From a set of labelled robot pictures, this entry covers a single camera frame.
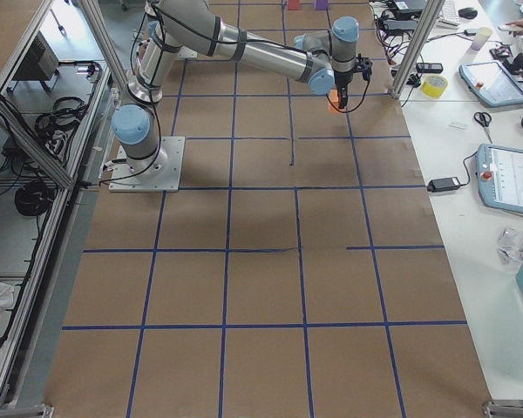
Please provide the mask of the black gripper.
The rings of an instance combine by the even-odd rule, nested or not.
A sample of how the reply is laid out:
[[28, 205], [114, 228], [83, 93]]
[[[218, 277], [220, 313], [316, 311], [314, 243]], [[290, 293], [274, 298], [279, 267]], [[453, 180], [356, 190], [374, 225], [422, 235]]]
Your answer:
[[338, 108], [345, 109], [349, 101], [348, 86], [352, 82], [353, 73], [351, 71], [335, 71], [334, 79], [337, 92]]

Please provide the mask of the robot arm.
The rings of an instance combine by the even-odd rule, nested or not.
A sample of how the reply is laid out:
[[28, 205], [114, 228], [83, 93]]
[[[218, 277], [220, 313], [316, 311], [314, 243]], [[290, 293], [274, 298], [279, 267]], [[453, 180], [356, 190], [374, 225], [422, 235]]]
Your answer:
[[112, 130], [126, 153], [129, 177], [144, 181], [163, 166], [160, 135], [153, 130], [162, 85], [178, 53], [187, 47], [206, 57], [221, 56], [305, 83], [322, 96], [337, 91], [348, 104], [348, 86], [360, 72], [358, 21], [340, 17], [329, 29], [299, 36], [291, 46], [226, 24], [206, 1], [152, 1], [155, 16], [149, 45], [126, 83], [130, 97], [112, 117]]

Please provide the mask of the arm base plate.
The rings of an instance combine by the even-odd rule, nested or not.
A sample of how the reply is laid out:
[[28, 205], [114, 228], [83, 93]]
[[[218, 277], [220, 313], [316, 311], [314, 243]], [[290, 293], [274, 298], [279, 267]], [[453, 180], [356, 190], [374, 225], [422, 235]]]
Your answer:
[[126, 156], [122, 145], [117, 158], [125, 162], [116, 164], [112, 170], [111, 192], [177, 192], [185, 150], [184, 137], [162, 137], [160, 151], [145, 160], [134, 160]]

